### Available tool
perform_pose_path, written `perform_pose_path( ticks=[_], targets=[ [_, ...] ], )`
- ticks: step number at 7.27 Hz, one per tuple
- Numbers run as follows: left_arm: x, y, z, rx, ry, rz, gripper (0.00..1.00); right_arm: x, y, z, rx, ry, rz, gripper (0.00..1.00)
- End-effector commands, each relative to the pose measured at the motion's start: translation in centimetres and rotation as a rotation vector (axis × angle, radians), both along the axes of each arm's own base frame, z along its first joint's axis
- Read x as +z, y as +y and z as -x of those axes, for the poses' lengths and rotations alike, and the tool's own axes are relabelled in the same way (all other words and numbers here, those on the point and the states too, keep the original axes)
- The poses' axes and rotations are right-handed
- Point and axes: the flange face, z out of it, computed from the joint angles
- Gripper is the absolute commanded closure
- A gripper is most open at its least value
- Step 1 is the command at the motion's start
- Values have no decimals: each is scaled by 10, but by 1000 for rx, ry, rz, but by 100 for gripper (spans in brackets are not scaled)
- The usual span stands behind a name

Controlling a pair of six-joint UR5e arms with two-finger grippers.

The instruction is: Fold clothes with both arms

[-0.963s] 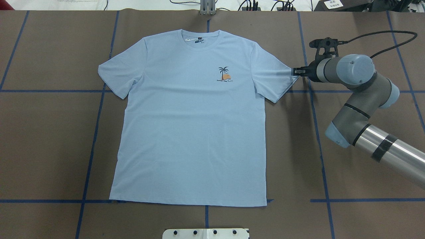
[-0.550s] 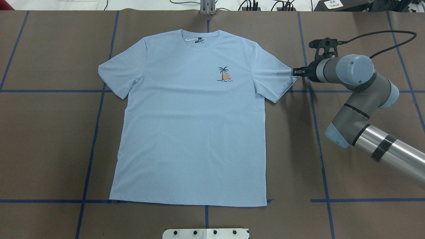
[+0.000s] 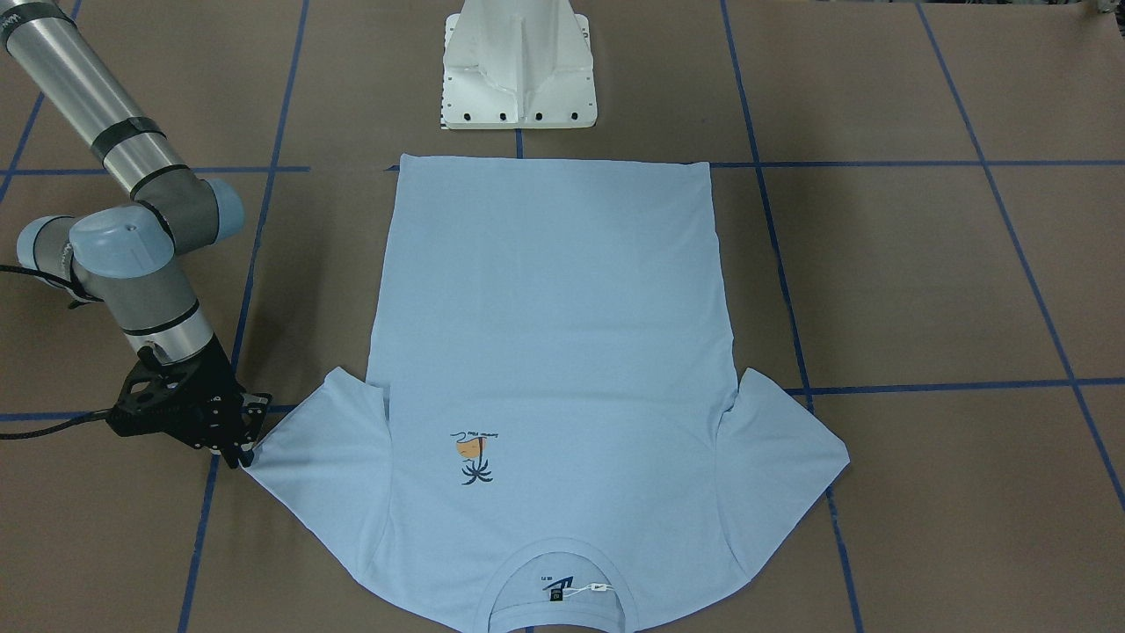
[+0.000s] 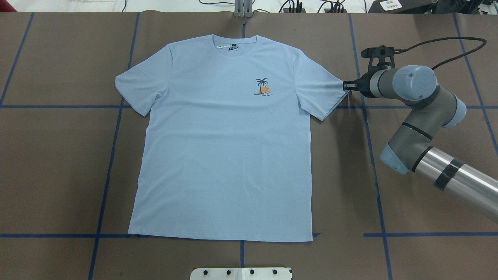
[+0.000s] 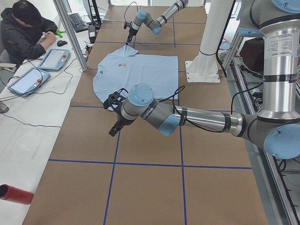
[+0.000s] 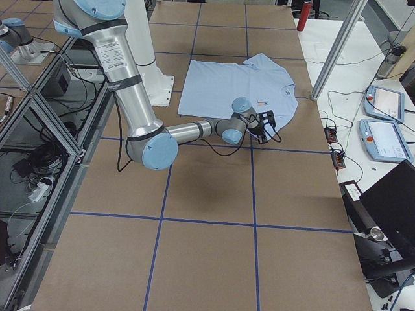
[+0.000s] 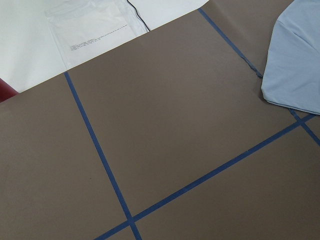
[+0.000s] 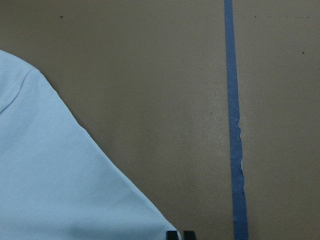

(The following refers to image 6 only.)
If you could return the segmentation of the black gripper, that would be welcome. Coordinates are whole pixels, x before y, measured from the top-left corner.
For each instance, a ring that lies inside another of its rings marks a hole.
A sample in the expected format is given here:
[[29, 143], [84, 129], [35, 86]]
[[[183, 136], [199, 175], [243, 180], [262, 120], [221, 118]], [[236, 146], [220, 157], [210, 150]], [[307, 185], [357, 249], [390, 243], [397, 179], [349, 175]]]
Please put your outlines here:
[[248, 131], [255, 136], [259, 143], [267, 143], [268, 137], [271, 138], [272, 136], [266, 131], [265, 126], [268, 124], [274, 129], [274, 114], [251, 114], [248, 120]]

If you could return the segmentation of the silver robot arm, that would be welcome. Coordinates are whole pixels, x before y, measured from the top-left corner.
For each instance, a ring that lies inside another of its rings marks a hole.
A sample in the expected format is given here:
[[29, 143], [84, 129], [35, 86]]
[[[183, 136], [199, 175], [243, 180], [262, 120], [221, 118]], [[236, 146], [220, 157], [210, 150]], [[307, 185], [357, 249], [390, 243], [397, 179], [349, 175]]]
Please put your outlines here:
[[166, 127], [152, 109], [145, 85], [126, 38], [126, 1], [54, 1], [57, 32], [89, 41], [107, 78], [108, 90], [120, 104], [129, 126], [126, 153], [132, 161], [151, 170], [169, 168], [181, 144], [217, 135], [228, 144], [241, 146], [246, 133], [259, 143], [273, 136], [271, 111], [257, 113], [247, 98], [236, 98], [229, 119], [206, 119]]
[[1, 20], [1, 48], [18, 65], [41, 65], [52, 43], [38, 43], [24, 22], [12, 17]]

